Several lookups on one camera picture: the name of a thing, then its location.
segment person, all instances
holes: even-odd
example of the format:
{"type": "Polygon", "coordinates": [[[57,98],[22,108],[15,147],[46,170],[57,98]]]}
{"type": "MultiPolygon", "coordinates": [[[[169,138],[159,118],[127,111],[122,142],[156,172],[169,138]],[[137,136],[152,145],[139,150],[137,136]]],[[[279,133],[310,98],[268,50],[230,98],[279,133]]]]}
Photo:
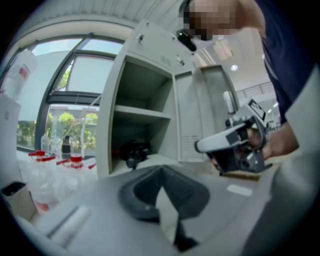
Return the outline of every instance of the person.
{"type": "MultiPolygon", "coordinates": [[[[202,40],[212,39],[213,35],[229,35],[243,28],[258,30],[281,121],[281,128],[269,134],[263,156],[266,160],[295,151],[299,145],[285,113],[302,91],[316,60],[311,57],[289,15],[275,0],[184,0],[179,13],[188,26],[188,33],[202,40]]],[[[259,145],[257,131],[248,129],[247,133],[251,145],[259,145]]]]}

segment black and white device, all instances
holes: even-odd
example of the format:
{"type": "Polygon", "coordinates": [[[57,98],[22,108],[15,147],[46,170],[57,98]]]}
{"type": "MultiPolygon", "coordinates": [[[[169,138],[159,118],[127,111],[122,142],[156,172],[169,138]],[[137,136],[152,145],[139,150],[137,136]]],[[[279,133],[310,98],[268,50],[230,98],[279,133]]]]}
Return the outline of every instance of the black and white device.
{"type": "Polygon", "coordinates": [[[222,173],[247,171],[261,173],[266,169],[263,147],[268,140],[265,111],[251,99],[231,118],[226,120],[226,130],[195,142],[199,153],[215,159],[222,173]],[[248,128],[257,129],[260,144],[252,147],[248,140],[248,128]]]}

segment black object on shelf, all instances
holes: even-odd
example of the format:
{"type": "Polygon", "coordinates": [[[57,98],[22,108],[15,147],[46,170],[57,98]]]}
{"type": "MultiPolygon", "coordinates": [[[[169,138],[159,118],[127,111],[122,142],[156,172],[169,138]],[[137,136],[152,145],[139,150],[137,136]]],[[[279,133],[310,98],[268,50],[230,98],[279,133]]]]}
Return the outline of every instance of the black object on shelf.
{"type": "Polygon", "coordinates": [[[135,170],[138,163],[148,159],[150,148],[150,142],[136,142],[135,139],[129,140],[121,146],[119,157],[126,161],[128,168],[135,170]]]}
{"type": "Polygon", "coordinates": [[[71,155],[71,146],[70,146],[70,136],[67,135],[64,137],[61,147],[62,159],[70,159],[71,155]]]}

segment ceiling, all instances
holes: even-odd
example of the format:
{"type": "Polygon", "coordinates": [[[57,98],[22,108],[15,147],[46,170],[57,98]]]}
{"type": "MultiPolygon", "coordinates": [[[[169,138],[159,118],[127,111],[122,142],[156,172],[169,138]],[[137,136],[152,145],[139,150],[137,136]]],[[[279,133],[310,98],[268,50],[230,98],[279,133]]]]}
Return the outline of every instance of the ceiling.
{"type": "MultiPolygon", "coordinates": [[[[171,33],[180,27],[178,8],[182,0],[47,0],[25,22],[15,40],[32,31],[66,21],[105,21],[135,28],[147,19],[171,33]]],[[[211,42],[197,42],[205,47],[197,53],[202,65],[221,64],[236,91],[269,82],[262,59],[259,33],[243,29],[211,42]],[[237,65],[237,71],[231,71],[237,65]]]]}

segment railing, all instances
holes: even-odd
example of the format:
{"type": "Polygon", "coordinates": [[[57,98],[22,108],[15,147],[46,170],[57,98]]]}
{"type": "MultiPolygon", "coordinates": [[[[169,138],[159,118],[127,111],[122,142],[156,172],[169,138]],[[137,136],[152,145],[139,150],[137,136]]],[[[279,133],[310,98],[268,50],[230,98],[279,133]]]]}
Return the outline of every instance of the railing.
{"type": "Polygon", "coordinates": [[[254,96],[275,92],[271,82],[265,82],[236,92],[238,100],[250,99],[254,96]]]}

